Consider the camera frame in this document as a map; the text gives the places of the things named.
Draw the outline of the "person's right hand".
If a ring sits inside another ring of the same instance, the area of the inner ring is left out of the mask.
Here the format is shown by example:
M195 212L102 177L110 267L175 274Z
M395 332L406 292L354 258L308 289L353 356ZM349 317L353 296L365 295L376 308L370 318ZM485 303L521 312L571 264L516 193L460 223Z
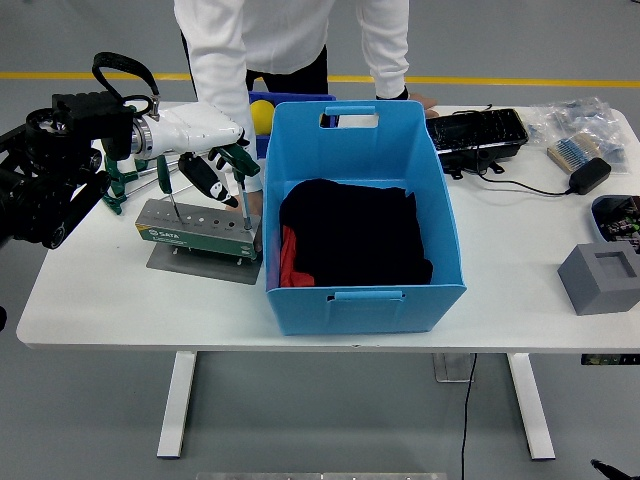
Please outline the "person's right hand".
M238 202L236 207L226 206L225 209L229 211L241 211L242 205L245 205L251 215L263 216L263 191L258 190L255 192L249 192L246 195L245 202L242 202L242 196L235 196Z

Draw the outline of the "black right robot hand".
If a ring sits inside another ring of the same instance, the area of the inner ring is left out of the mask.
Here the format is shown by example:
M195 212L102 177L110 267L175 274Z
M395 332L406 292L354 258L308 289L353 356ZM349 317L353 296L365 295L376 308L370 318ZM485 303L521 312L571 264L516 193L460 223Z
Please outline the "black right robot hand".
M592 459L590 464L608 480L628 480L630 476L614 466L606 464L598 459Z

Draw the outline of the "person's left hand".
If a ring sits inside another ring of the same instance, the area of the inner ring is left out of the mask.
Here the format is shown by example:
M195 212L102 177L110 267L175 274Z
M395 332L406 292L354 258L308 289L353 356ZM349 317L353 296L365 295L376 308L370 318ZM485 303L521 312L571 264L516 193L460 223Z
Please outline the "person's left hand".
M436 111L437 101L435 99L415 92L410 92L408 99L422 105L427 119L437 118L439 116L439 113Z

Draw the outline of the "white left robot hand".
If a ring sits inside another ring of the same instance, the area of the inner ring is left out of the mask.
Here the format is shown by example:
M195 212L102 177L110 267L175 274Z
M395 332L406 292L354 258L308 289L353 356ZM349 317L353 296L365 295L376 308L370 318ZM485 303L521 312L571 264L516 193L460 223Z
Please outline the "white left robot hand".
M143 116L139 119L139 139L139 158L177 154L182 174L202 194L228 206L236 207L238 202L217 172L229 165L242 188L244 180L260 170L244 149L244 129L206 103L183 104Z

